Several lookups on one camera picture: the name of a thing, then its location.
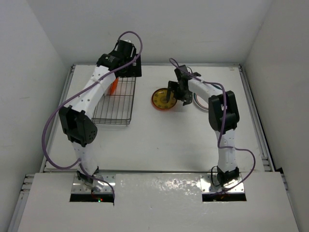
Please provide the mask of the orange plate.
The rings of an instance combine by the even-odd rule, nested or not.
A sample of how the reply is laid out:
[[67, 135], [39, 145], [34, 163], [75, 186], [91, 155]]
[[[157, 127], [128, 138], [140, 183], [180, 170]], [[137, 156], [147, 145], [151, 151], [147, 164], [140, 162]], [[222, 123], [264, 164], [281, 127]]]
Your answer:
[[177, 100], [175, 98], [171, 98], [169, 102], [166, 102], [166, 97], [159, 97], [152, 98], [151, 103], [156, 110], [168, 111], [176, 105]]
[[119, 78], [116, 78], [113, 83], [111, 84], [111, 87], [110, 87], [110, 95], [114, 94], [114, 92], [116, 91], [116, 88], [117, 88], [117, 85], [118, 85], [118, 81], [119, 81]]

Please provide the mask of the white plate teal rim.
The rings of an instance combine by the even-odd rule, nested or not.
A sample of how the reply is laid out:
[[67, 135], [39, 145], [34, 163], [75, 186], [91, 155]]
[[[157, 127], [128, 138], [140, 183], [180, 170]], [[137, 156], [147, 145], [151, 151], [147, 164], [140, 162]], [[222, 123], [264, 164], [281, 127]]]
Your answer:
[[198, 96], [196, 93], [193, 93], [193, 102], [200, 110], [208, 112], [209, 107], [208, 103], [204, 101], [200, 96]]

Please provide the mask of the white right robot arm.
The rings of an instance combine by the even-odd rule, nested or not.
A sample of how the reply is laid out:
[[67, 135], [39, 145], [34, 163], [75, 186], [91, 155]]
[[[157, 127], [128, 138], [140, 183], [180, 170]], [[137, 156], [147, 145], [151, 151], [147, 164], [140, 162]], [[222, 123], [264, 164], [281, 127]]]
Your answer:
[[220, 83], [205, 81], [197, 72], [190, 73], [186, 65], [175, 67], [177, 81], [168, 82], [166, 100], [175, 98], [188, 105], [196, 94], [207, 102], [208, 121], [217, 137], [217, 180], [223, 187], [239, 177], [234, 136], [240, 117], [235, 94]]

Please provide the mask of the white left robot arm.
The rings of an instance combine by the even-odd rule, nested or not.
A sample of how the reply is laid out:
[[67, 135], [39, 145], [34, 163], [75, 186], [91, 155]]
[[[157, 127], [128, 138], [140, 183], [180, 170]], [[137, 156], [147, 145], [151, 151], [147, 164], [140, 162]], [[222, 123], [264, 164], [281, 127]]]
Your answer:
[[84, 92], [61, 107], [58, 112], [62, 130], [71, 142], [79, 161], [77, 176], [90, 187], [103, 183], [103, 180], [97, 177], [98, 165], [91, 152], [91, 144], [98, 133], [91, 120], [95, 108], [117, 78], [140, 76], [141, 63], [135, 45], [130, 40], [119, 40], [113, 51], [98, 59], [89, 81], [83, 88]]

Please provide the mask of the yellow plate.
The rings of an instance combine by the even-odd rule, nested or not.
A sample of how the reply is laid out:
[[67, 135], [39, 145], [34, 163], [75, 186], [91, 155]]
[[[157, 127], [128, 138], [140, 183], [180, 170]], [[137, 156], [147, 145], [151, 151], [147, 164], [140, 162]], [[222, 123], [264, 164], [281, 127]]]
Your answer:
[[177, 100], [174, 98], [173, 93], [171, 93], [170, 99], [167, 101], [167, 90], [167, 88], [160, 88], [152, 94], [151, 103], [155, 109], [166, 111], [176, 105]]

